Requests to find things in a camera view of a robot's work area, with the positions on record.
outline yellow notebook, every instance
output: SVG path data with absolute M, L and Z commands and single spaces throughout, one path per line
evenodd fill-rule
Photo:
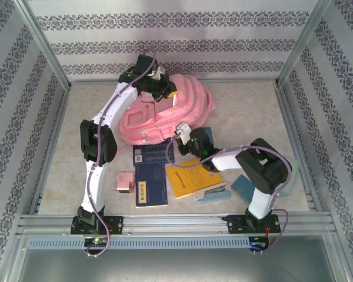
M 190 162 L 182 163 L 181 166 L 189 166 L 198 162 L 199 160 L 195 159 Z M 166 172 L 176 199 L 191 195 L 197 190 L 222 182 L 219 173 L 211 173 L 205 170 L 202 165 L 191 169 L 180 169 L 171 166 L 166 169 Z

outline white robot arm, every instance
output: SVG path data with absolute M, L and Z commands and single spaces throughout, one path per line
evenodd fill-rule
M 84 199 L 77 215 L 84 229 L 103 232 L 104 225 L 96 213 L 103 217 L 105 172 L 117 151 L 112 132 L 125 110 L 142 91 L 151 93 L 156 102 L 173 96 L 177 91 L 165 69 L 158 66 L 154 58 L 145 55 L 139 55 L 136 65 L 119 77 L 119 84 L 104 108 L 92 120 L 83 120 L 80 125 L 86 182 Z
M 261 138 L 248 146 L 219 150 L 213 147 L 201 128 L 191 130 L 186 123 L 181 123 L 175 133 L 181 155 L 190 153 L 196 156 L 206 170 L 244 170 L 255 186 L 252 201 L 245 213 L 246 221 L 250 227 L 261 226 L 271 214 L 279 192 L 290 180 L 291 166 L 288 161 Z
M 113 132 L 120 120 L 120 117 L 124 114 L 125 110 L 129 108 L 131 103 L 136 100 L 137 98 L 137 89 L 134 87 L 129 87 L 127 88 L 123 93 L 119 94 L 119 91 L 125 86 L 127 83 L 122 82 L 119 83 L 118 86 L 115 89 L 114 94 L 111 96 L 110 100 L 107 102 L 107 104 L 104 106 L 104 108 L 95 116 L 93 117 L 92 121 L 90 123 L 93 123 L 94 125 L 98 126 L 99 120 L 104 112 L 104 109 L 109 105 L 110 101 L 115 99 L 111 107 L 109 108 L 105 119 L 102 122 L 102 126 L 106 126 L 108 129 Z M 88 184 L 88 176 L 92 170 L 92 166 L 95 162 L 93 160 L 87 160 L 86 161 L 86 182 L 85 182 L 85 195 L 84 199 L 82 201 L 81 207 L 90 212 L 93 213 L 93 208 L 90 204 L 89 201 L 89 195 L 88 195 L 88 189 L 87 189 L 87 184 Z M 92 174 L 92 177 L 90 179 L 90 192 L 91 192 L 91 197 L 92 200 L 95 204 L 95 207 L 98 211 L 102 210 L 104 207 L 104 187 L 105 187 L 105 175 L 106 175 L 106 168 L 109 165 L 108 162 L 104 163 L 102 166 L 97 166 Z

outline enclosure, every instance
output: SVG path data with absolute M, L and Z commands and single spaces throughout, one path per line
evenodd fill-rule
M 166 177 L 167 205 L 137 209 L 115 190 L 135 170 L 117 130 L 104 198 L 121 234 L 98 258 L 82 251 L 92 236 L 71 234 L 80 123 L 145 50 L 212 93 L 217 148 L 261 137 L 298 161 L 269 253 L 248 250 L 264 233 L 229 232 L 222 217 L 248 207 L 232 190 L 197 205 Z M 228 190 L 241 174 L 220 173 Z M 0 281 L 98 279 L 353 281 L 353 0 L 0 0 Z

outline light blue stapler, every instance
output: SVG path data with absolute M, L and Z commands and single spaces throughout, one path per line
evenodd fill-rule
M 209 186 L 194 192 L 194 200 L 198 204 L 212 203 L 230 198 L 230 192 L 225 190 L 226 182 Z

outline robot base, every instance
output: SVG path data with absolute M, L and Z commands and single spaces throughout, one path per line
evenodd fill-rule
M 71 234 L 106 234 L 105 227 L 98 220 L 94 213 L 84 210 L 82 207 L 78 209 L 78 216 L 72 220 Z M 122 216 L 104 216 L 104 207 L 99 211 L 99 215 L 103 217 L 105 223 L 109 227 L 110 234 L 121 235 L 123 230 L 123 217 Z
M 232 214 L 225 216 L 222 220 L 227 221 L 229 234 L 259 234 L 265 233 L 268 226 L 269 233 L 280 233 L 280 223 L 276 214 L 269 214 L 258 224 L 250 226 L 248 224 L 248 216 L 244 214 Z

